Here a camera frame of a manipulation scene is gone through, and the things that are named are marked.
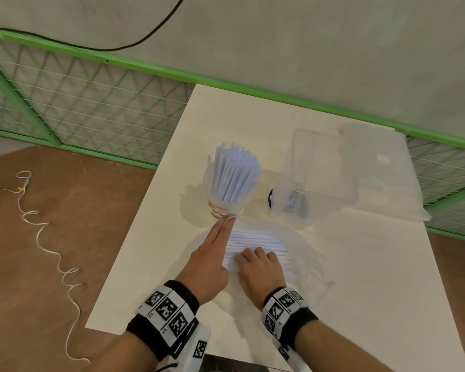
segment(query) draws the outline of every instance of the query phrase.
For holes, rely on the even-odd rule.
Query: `gray wall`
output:
[[[0,26],[102,48],[177,0],[0,0]],[[118,55],[465,138],[465,0],[185,0]]]

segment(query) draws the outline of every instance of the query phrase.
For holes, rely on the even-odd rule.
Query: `white table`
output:
[[[245,212],[268,215],[266,196],[292,132],[335,134],[355,120],[197,85],[115,260],[86,327],[121,334],[134,309],[174,278],[212,219],[201,181],[222,142],[256,154],[265,174]],[[326,256],[336,284],[314,308],[329,326],[396,371],[465,372],[465,355],[424,225],[340,210],[301,232]],[[289,369],[259,313],[229,292],[204,305],[207,352]]]

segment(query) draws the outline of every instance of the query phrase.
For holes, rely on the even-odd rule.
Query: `white cable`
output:
[[[66,282],[64,282],[64,278],[66,275],[68,274],[71,274],[71,273],[75,273],[77,271],[79,271],[79,268],[78,267],[74,267],[72,269],[69,269],[67,271],[63,271],[61,268],[60,268],[60,261],[62,260],[62,255],[59,253],[59,252],[55,252],[53,250],[47,250],[46,248],[43,248],[41,245],[40,245],[40,241],[38,240],[38,238],[40,237],[40,234],[41,232],[43,231],[43,229],[50,223],[50,222],[43,222],[43,223],[34,223],[34,222],[30,222],[28,221],[25,217],[28,216],[28,215],[37,215],[39,214],[40,212],[37,211],[37,210],[31,210],[31,211],[24,211],[22,209],[22,206],[21,206],[21,198],[22,196],[24,196],[26,194],[26,188],[29,184],[29,180],[32,176],[32,173],[31,171],[20,171],[16,174],[16,177],[19,178],[19,179],[25,179],[24,180],[24,184],[22,185],[22,187],[18,188],[18,190],[12,190],[12,189],[0,189],[0,191],[8,191],[8,192],[12,192],[12,193],[20,193],[19,195],[19,198],[17,199],[17,205],[19,206],[19,210],[21,211],[22,213],[22,220],[24,220],[26,223],[29,223],[30,225],[34,225],[34,226],[42,226],[38,232],[36,233],[36,246],[41,249],[42,251],[44,252],[47,252],[47,253],[51,253],[51,254],[55,254],[58,256],[58,261],[57,261],[57,270],[62,273],[62,284],[66,287],[69,288],[69,290],[67,291],[67,297],[69,298],[70,302],[72,304],[74,304],[74,306],[76,307],[77,309],[77,317],[76,319],[74,320],[74,323],[72,324],[70,330],[69,330],[69,334],[67,335],[67,338],[65,340],[65,354],[67,355],[67,357],[70,359],[70,360],[74,360],[74,361],[78,361],[78,360],[85,360],[87,361],[88,363],[91,363],[91,361],[88,359],[88,358],[74,358],[72,356],[69,355],[69,353],[67,352],[67,345],[69,343],[69,338],[71,336],[71,333],[72,333],[72,330],[74,329],[74,326],[76,325],[76,323],[78,322],[79,320],[79,317],[81,316],[81,309],[79,307],[79,305],[71,298],[71,290],[74,288],[74,287],[78,287],[78,286],[82,286],[83,283],[77,283],[75,285],[68,285]]]

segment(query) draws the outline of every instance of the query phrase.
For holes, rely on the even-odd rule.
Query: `person's left hand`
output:
[[[176,278],[195,295],[200,305],[212,300],[228,284],[228,271],[222,261],[236,219],[227,219],[228,215],[223,216],[213,225]]]

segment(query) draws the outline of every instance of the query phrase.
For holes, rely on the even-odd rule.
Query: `floor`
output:
[[[116,336],[84,328],[153,171],[43,146],[0,156],[0,188],[16,189],[15,173],[33,178],[24,196],[35,220],[50,221],[44,247],[63,254],[62,269],[81,267],[67,281],[81,306],[69,352],[96,356]],[[0,192],[0,372],[79,371],[84,362],[68,360],[64,343],[75,308],[56,271],[56,257],[35,248],[37,228],[22,222],[17,195]],[[429,235],[465,349],[465,242]],[[210,358],[208,365],[223,361]]]

